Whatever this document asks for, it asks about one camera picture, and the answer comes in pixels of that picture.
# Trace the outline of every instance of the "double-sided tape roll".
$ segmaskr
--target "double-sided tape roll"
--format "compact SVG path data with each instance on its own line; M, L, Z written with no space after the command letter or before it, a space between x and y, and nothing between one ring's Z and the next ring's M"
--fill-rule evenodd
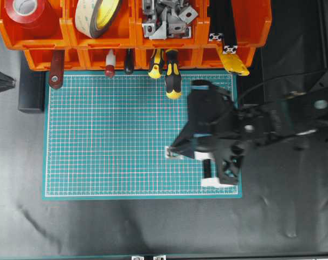
M120 6L121 0L79 0L75 26L90 38L98 38L110 27Z
M48 0L5 0L7 15L22 28L38 37L53 35L59 18Z

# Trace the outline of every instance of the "screw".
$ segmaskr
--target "screw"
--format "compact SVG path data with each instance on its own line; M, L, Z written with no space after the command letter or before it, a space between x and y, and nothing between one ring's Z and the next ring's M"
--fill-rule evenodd
M58 79L59 79L59 78L58 78L57 76L53 76L53 77L51 78L51 80L52 80L53 82L56 82Z
M326 100L318 100L314 103L316 109L325 109L328 107L328 102Z

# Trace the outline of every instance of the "orange storage bin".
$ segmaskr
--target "orange storage bin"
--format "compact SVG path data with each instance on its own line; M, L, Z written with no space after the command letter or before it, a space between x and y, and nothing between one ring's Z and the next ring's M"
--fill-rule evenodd
M50 70L54 50L25 50L29 68L36 71ZM85 70L86 66L81 50L65 50L65 70Z
M136 0L136 45L141 49L156 48L176 48L176 49L196 49L202 44L201 34L204 30L204 0L190 0L190 4L198 12L199 16L191 23L190 39L167 38L166 40L150 40L145 38L142 23L146 21L146 16L142 12L142 0Z
M115 69L124 69L124 60L126 49L113 49L116 56ZM106 55L109 49L87 49L81 50L83 52L86 69L88 70L105 70ZM135 69L140 69L139 50L134 50L134 65Z
M121 8L110 28L97 39L89 38L77 30L74 23L78 0L66 0L66 26L71 47L81 49L134 48L135 0L123 0Z
M59 17L60 27L54 35L38 38L12 21L6 13L5 0L0 0L0 33L8 49L64 49L70 45L65 25L65 0L49 0L49 2Z
M153 54L153 49L140 50L142 54L142 69L149 69L149 63ZM200 55L199 49L179 49L178 50L178 65L180 69L193 69L198 65Z
M209 0L205 1L205 30L203 46L213 47L215 43L208 41L210 18L207 14ZM271 0L232 0L236 35L241 47L262 47L272 23Z
M208 41L210 17L208 17L207 10L209 0L204 1L205 29L202 34L202 62L198 68L223 68L216 51L217 45L221 45L221 43ZM232 0L232 4L239 45L237 54L246 67L249 67L252 65L256 48L266 44L272 23L271 0Z
M255 50L256 48L238 48L237 55L246 67L250 67L252 65ZM204 48L201 50L201 54L202 62L197 65L199 69L223 68L223 64L218 56L216 48Z

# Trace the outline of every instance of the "red tape roll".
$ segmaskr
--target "red tape roll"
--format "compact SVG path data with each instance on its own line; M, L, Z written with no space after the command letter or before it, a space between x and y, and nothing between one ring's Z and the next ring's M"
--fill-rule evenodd
M49 37L60 26L48 0L5 0L5 8L13 21L36 37Z

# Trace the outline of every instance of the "cutting mat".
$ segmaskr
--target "cutting mat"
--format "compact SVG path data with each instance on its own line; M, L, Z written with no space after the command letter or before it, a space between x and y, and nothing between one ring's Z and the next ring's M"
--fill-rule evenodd
M168 160L169 146L188 120L190 81L210 80L236 95L224 71L182 72L182 98L165 96L164 77L144 71L69 71L64 86L46 86L44 199L238 198L241 184L201 187L202 164Z

